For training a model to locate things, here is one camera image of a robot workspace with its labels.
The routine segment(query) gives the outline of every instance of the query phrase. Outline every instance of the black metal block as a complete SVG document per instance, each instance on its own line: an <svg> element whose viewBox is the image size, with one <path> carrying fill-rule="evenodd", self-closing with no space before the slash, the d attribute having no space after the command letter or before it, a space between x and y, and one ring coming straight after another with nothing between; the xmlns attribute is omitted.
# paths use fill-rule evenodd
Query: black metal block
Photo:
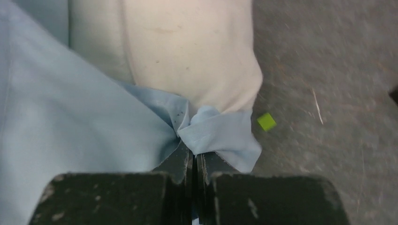
<svg viewBox="0 0 398 225"><path fill-rule="evenodd" d="M398 105L398 86L390 92L390 97Z"/></svg>
<svg viewBox="0 0 398 225"><path fill-rule="evenodd" d="M164 172L59 175L45 188L29 224L191 224L182 189Z"/></svg>
<svg viewBox="0 0 398 225"><path fill-rule="evenodd" d="M214 174L205 225L348 225L333 185L320 177Z"/></svg>

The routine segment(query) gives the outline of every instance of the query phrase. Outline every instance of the green square piece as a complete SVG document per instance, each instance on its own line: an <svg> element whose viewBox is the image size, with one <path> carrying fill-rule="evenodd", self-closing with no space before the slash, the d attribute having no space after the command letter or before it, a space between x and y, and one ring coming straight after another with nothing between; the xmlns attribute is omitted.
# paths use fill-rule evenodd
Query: green square piece
<svg viewBox="0 0 398 225"><path fill-rule="evenodd" d="M272 118L271 114L269 113L260 116L257 119L257 121L265 131L269 131L270 129L276 126L275 120Z"/></svg>

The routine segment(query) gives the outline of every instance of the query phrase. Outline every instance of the gray floor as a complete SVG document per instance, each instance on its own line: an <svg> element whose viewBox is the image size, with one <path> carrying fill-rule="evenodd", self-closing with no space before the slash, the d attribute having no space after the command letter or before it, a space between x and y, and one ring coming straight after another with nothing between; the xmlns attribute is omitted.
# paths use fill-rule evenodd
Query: gray floor
<svg viewBox="0 0 398 225"><path fill-rule="evenodd" d="M264 84L253 119L269 112L278 124L265 132L253 120L255 173L322 175L353 225L398 224L398 107L388 97L398 0L254 2Z"/></svg>

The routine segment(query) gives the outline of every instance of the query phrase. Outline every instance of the blue cloth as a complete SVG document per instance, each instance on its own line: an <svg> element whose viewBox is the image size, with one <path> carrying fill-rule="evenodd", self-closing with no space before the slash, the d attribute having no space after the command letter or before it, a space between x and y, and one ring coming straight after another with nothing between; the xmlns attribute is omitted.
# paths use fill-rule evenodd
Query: blue cloth
<svg viewBox="0 0 398 225"><path fill-rule="evenodd" d="M149 171L180 138L252 170L251 112L189 115L187 99L109 79L0 0L0 225L26 224L57 174Z"/></svg>

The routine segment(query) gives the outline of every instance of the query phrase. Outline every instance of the black clamp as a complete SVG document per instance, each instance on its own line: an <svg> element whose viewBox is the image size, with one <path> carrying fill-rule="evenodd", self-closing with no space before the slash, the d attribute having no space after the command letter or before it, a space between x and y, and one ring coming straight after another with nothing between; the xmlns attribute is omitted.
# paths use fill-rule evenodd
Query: black clamp
<svg viewBox="0 0 398 225"><path fill-rule="evenodd" d="M29 225L191 225L196 217L202 225L349 225L322 177L240 174L183 143L152 172L56 176Z"/></svg>

